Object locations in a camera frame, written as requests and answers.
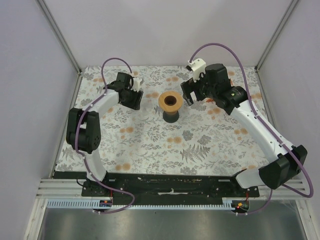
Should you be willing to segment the round wooden dripper base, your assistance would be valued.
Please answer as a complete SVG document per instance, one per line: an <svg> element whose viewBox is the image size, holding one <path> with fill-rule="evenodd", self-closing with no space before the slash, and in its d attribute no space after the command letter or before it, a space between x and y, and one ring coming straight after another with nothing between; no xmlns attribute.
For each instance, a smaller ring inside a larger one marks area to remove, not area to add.
<svg viewBox="0 0 320 240"><path fill-rule="evenodd" d="M166 91L159 96L158 105L164 112L175 113L182 107L183 98L176 91Z"/></svg>

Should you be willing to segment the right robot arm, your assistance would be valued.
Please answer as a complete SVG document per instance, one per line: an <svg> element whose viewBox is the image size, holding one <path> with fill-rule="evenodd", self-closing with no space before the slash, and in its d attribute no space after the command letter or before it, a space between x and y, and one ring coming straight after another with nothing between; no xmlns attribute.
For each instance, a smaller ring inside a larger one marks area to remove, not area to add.
<svg viewBox="0 0 320 240"><path fill-rule="evenodd" d="M280 136L279 132L259 113L254 102L241 86L233 86L226 67L221 63L206 65L198 59L186 67L192 78L181 83L183 98L188 105L197 101L212 99L215 104L233 117L247 130L263 151L268 164L257 170L243 170L235 174L235 181L229 184L229 191L235 197L242 196L247 188L265 185L272 190L298 175L304 164L307 150L303 145L294 146Z"/></svg>

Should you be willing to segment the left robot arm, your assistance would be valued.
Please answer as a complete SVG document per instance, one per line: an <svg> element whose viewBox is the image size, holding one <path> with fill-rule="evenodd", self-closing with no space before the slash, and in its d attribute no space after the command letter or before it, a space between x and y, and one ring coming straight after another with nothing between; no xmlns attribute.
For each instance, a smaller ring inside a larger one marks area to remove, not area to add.
<svg viewBox="0 0 320 240"><path fill-rule="evenodd" d="M104 180L107 171L98 150L102 140L100 119L117 104L139 110L143 96L141 81L139 77L127 82L113 81L107 85L107 90L85 107L69 110L66 142L81 155L86 177L95 181L92 189L101 197L110 192L110 184Z"/></svg>

